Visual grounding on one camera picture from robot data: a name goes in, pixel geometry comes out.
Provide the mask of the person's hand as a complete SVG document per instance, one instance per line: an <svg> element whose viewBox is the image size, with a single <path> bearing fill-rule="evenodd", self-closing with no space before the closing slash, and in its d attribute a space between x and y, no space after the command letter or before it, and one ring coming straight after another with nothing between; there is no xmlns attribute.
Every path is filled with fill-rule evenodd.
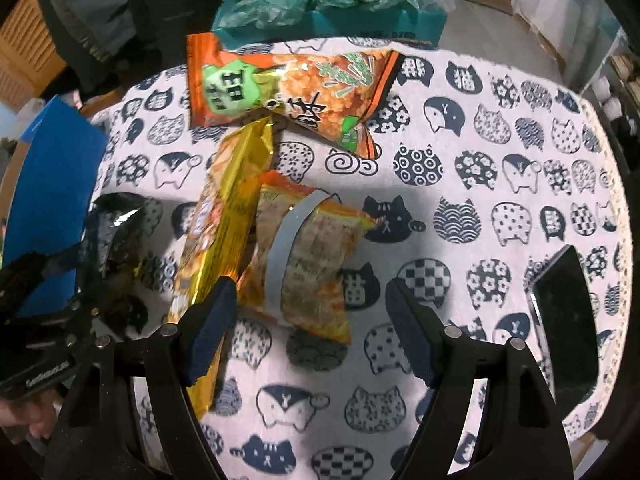
<svg viewBox="0 0 640 480"><path fill-rule="evenodd" d="M49 439L53 432L62 398L55 390L39 393L26 400L1 400L1 429L12 444L34 439Z"/></svg>

